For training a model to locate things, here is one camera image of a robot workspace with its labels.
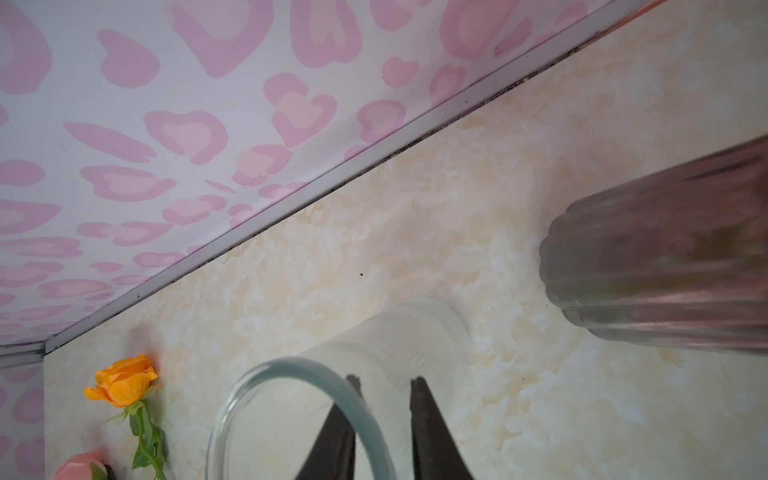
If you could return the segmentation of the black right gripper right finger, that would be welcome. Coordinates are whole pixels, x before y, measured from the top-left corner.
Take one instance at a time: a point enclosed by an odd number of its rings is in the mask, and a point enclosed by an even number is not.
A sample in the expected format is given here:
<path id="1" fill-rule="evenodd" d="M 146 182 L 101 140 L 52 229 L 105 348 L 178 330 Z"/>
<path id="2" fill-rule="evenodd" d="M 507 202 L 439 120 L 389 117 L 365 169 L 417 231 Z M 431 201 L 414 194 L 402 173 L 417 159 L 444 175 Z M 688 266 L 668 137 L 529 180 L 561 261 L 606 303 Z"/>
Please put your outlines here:
<path id="1" fill-rule="evenodd" d="M 473 480 L 424 377 L 410 388 L 412 465 L 416 480 Z"/>

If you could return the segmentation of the orange rose stem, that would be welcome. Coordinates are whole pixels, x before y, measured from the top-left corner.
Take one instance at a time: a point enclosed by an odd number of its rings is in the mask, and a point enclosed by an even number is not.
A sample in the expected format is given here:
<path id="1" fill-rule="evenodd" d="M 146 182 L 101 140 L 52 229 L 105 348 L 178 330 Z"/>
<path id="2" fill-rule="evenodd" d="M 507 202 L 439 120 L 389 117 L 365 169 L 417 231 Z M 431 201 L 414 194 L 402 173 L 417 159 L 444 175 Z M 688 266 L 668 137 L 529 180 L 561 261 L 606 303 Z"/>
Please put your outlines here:
<path id="1" fill-rule="evenodd" d="M 120 410 L 117 418 L 127 420 L 137 439 L 132 460 L 134 470 L 151 467 L 155 479 L 167 479 L 165 434 L 153 420 L 148 393 L 158 373 L 150 358 L 141 354 L 120 360 L 94 374 L 94 383 L 84 389 L 91 401 L 104 401 Z"/>

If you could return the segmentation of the purple ribbed glass vase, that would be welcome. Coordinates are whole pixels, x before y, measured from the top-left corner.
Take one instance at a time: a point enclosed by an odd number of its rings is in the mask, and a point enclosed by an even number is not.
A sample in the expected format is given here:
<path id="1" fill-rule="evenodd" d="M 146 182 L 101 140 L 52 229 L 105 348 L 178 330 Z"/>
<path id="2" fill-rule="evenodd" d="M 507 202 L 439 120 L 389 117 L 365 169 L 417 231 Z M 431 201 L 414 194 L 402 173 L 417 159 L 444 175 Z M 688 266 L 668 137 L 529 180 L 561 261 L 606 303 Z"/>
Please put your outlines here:
<path id="1" fill-rule="evenodd" d="M 603 340 L 767 351 L 767 140 L 572 203 L 542 241 L 540 278 Z"/>

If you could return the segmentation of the clear glass vase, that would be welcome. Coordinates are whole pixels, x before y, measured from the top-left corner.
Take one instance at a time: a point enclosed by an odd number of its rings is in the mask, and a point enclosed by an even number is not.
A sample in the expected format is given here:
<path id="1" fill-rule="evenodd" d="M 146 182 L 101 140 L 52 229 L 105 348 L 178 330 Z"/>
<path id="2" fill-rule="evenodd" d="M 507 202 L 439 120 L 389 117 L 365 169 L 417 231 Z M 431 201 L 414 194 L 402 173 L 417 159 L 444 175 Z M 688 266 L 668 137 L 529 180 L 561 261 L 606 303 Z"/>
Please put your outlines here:
<path id="1" fill-rule="evenodd" d="M 418 297 L 302 354 L 264 362 L 235 383 L 221 408 L 205 476 L 294 479 L 337 411 L 353 429 L 355 478 L 412 479 L 411 383 L 425 379 L 448 415 L 470 350 L 459 314 Z"/>

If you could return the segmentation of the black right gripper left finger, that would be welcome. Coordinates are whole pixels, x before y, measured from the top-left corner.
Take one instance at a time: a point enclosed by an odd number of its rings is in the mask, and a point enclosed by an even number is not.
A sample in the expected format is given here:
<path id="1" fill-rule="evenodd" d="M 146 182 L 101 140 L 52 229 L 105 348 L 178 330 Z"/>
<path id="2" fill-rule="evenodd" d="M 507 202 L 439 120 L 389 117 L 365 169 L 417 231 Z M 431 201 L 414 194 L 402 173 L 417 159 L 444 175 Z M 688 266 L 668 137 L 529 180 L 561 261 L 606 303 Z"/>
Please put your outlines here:
<path id="1" fill-rule="evenodd" d="M 333 404 L 296 480 L 352 480 L 356 463 L 356 431 Z"/>

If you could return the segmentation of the single pink rose stem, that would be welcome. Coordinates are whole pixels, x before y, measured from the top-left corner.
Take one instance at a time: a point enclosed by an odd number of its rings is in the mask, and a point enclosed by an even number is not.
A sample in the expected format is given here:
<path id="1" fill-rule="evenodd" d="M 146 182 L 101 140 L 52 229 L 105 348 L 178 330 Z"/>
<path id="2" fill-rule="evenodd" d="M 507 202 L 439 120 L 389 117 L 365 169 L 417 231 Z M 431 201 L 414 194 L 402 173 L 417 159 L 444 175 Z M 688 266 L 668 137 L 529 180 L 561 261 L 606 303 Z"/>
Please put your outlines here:
<path id="1" fill-rule="evenodd" d="M 65 461 L 51 480 L 113 480 L 112 468 L 98 451 L 75 455 Z"/>

